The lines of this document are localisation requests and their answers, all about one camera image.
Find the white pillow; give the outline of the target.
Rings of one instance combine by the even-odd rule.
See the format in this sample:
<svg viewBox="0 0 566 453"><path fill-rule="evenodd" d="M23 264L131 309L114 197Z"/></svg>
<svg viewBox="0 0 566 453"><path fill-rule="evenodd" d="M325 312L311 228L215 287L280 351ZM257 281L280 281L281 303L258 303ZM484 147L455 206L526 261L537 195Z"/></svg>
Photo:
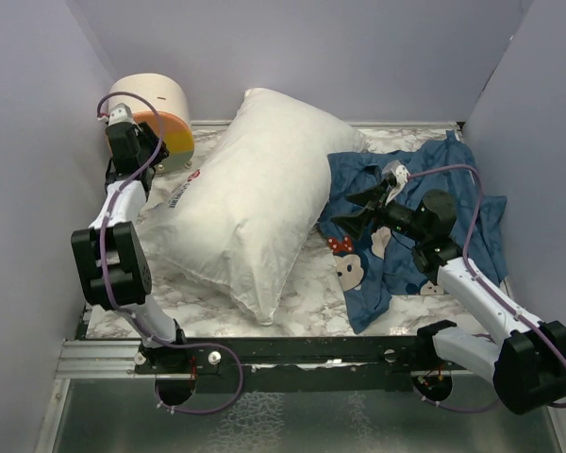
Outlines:
<svg viewBox="0 0 566 453"><path fill-rule="evenodd" d="M328 201L329 156L366 146L362 132L323 110L250 89L206 161L148 211L142 247L269 326Z"/></svg>

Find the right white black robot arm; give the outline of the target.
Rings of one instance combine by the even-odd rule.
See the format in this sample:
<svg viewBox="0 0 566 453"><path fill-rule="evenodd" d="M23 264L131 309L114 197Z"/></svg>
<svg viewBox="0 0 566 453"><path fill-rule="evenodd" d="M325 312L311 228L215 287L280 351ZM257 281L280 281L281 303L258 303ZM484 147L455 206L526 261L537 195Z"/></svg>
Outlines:
<svg viewBox="0 0 566 453"><path fill-rule="evenodd" d="M495 287L452 238L455 198L427 192L412 210L389 199L394 179L349 196L360 209L333 217L357 240L367 227L387 227L410 238L416 268L452 295L487 330L477 337L443 320L419 329L414 357L426 369L446 361L490 382L515 414L539 407L566 409L566 327L545 323Z"/></svg>

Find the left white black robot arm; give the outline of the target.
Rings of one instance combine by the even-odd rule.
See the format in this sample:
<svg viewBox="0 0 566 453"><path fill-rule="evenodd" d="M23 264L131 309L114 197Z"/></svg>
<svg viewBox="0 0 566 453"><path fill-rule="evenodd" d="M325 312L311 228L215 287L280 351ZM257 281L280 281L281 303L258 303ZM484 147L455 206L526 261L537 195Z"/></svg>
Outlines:
<svg viewBox="0 0 566 453"><path fill-rule="evenodd" d="M190 350L184 331L152 296L151 271L134 226L148 200L155 166L169 151L146 122L111 120L106 135L111 157L105 203L89 227L71 236L83 294L90 305L118 313L141 336L137 365L187 371Z"/></svg>

